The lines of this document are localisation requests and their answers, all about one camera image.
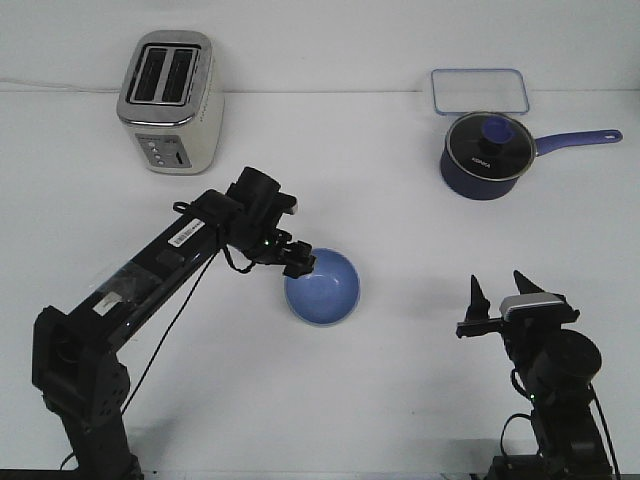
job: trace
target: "stainless steel toaster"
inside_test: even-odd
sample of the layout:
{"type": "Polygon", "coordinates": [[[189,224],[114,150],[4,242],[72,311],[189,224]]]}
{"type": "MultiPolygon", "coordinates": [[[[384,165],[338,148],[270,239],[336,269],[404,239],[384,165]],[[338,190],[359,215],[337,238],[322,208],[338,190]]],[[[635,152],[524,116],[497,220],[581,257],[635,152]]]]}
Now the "stainless steel toaster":
{"type": "Polygon", "coordinates": [[[213,162],[224,93],[211,41],[185,30],[158,30],[138,42],[117,113],[147,167],[188,175],[213,162]]]}

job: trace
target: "lid knob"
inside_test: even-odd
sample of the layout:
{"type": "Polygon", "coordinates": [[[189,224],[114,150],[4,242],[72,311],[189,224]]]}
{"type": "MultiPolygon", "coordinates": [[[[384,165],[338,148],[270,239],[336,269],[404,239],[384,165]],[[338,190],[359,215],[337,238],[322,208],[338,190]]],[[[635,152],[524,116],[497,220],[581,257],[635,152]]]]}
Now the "lid knob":
{"type": "Polygon", "coordinates": [[[482,135],[492,143],[503,145],[510,142],[516,132],[511,128],[509,119],[492,115],[482,123],[482,135]]]}

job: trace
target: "black cable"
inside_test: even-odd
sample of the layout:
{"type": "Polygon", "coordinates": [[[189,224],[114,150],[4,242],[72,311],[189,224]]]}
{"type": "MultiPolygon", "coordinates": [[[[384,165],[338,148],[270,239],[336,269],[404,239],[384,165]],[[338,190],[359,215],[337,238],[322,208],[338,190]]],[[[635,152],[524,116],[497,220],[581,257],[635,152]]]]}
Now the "black cable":
{"type": "Polygon", "coordinates": [[[233,263],[233,258],[231,258],[231,252],[229,251],[229,247],[227,247],[226,243],[222,247],[222,253],[224,253],[224,258],[227,259],[227,263],[229,264],[231,269],[235,270],[238,273],[242,273],[242,274],[249,273],[251,269],[256,266],[256,262],[251,261],[251,263],[245,268],[236,267],[235,264],[233,263]]]}
{"type": "Polygon", "coordinates": [[[62,463],[60,464],[60,470],[62,470],[64,468],[64,466],[69,462],[69,460],[71,460],[73,457],[75,457],[76,454],[71,452],[69,455],[67,455],[66,457],[64,457],[64,460],[62,461],[62,463]]]}
{"type": "Polygon", "coordinates": [[[138,393],[138,390],[140,389],[140,386],[142,385],[143,380],[147,376],[147,373],[149,373],[149,369],[151,369],[151,365],[153,364],[154,360],[156,359],[156,356],[158,355],[158,352],[160,351],[160,348],[162,347],[162,344],[164,343],[165,339],[169,335],[169,332],[171,331],[171,329],[175,325],[176,321],[180,317],[180,314],[183,312],[183,310],[187,306],[187,303],[189,303],[189,300],[191,300],[191,296],[193,295],[193,292],[196,290],[196,287],[200,283],[200,280],[202,280],[202,277],[204,276],[205,272],[209,268],[209,265],[211,265],[211,262],[213,262],[214,258],[215,258],[215,255],[213,255],[207,261],[207,263],[205,264],[204,268],[200,272],[200,275],[198,275],[198,278],[196,279],[196,281],[194,282],[193,286],[191,287],[191,290],[189,291],[189,294],[187,295],[187,298],[185,298],[184,302],[182,302],[182,305],[180,306],[180,309],[178,310],[178,313],[176,313],[176,315],[173,317],[173,320],[171,320],[171,323],[169,324],[167,329],[164,331],[164,334],[162,335],[162,338],[160,339],[160,342],[158,342],[158,345],[156,346],[156,349],[154,350],[153,355],[151,355],[151,359],[149,359],[149,362],[147,363],[147,366],[145,367],[144,372],[142,372],[142,376],[140,377],[140,380],[138,380],[138,383],[136,384],[136,387],[133,389],[133,392],[131,393],[131,395],[129,395],[129,398],[127,399],[127,402],[124,404],[124,407],[122,407],[122,414],[123,415],[124,415],[124,412],[127,411],[127,408],[129,408],[129,404],[131,403],[131,400],[133,400],[133,397],[135,397],[136,393],[138,393]]]}
{"type": "Polygon", "coordinates": [[[509,455],[507,455],[507,452],[504,449],[504,433],[507,431],[507,426],[509,425],[509,423],[511,423],[511,421],[516,418],[524,418],[525,420],[531,421],[531,416],[527,415],[526,413],[514,413],[509,418],[507,418],[507,421],[504,423],[504,427],[502,427],[502,433],[500,434],[500,451],[502,452],[502,456],[505,459],[509,458],[509,455]]]}
{"type": "Polygon", "coordinates": [[[613,449],[613,441],[611,440],[611,434],[609,433],[609,427],[607,426],[607,421],[604,418],[604,412],[602,411],[602,405],[600,405],[600,400],[598,400],[598,395],[596,395],[596,389],[593,388],[593,384],[589,384],[589,390],[593,393],[593,401],[596,404],[596,409],[598,410],[598,414],[600,415],[600,422],[602,423],[602,429],[604,430],[605,438],[607,439],[607,446],[609,447],[609,454],[611,455],[611,463],[613,463],[613,470],[615,472],[616,478],[620,480],[620,468],[618,467],[618,460],[616,459],[616,452],[613,449]]]}
{"type": "Polygon", "coordinates": [[[518,383],[518,378],[516,377],[516,373],[517,373],[517,370],[515,368],[513,370],[511,370],[511,385],[513,385],[513,388],[516,389],[516,392],[518,392],[520,395],[522,395],[527,400],[531,400],[529,398],[529,396],[527,395],[526,390],[524,388],[522,388],[522,386],[518,383]]]}

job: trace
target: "blue saucepan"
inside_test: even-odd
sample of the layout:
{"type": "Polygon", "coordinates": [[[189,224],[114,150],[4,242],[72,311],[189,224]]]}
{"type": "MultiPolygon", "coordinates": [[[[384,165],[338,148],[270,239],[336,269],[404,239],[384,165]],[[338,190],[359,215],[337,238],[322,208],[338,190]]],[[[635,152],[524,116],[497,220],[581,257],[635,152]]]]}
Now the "blue saucepan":
{"type": "Polygon", "coordinates": [[[576,145],[616,143],[618,130],[596,130],[534,139],[520,122],[501,113],[472,112],[457,119],[446,136],[440,171],[457,193],[493,200],[508,193],[535,157],[576,145]]]}

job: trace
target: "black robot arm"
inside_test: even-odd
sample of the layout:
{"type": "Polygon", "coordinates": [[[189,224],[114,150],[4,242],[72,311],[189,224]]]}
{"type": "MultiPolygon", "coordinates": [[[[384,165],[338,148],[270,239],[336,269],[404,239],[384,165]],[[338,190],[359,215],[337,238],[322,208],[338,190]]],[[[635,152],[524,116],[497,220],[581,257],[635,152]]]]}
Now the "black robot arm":
{"type": "Polygon", "coordinates": [[[489,318],[489,301],[472,277],[471,303],[456,330],[458,337],[500,333],[514,387],[532,406],[538,453],[494,458],[488,480],[608,480],[611,466],[589,408],[600,352],[584,335],[562,329],[580,313],[563,295],[545,292],[518,271],[514,276],[520,295],[504,299],[498,318],[489,318]]]}
{"type": "Polygon", "coordinates": [[[267,175],[245,168],[226,194],[208,190],[178,202],[173,224],[71,313],[47,307],[34,327],[33,383],[60,416],[78,469],[3,470],[0,479],[140,479],[121,407],[129,393],[127,369],[116,353],[200,267],[227,245],[253,263],[284,265],[293,278],[310,273],[311,246],[277,229],[296,199],[267,175]]]}

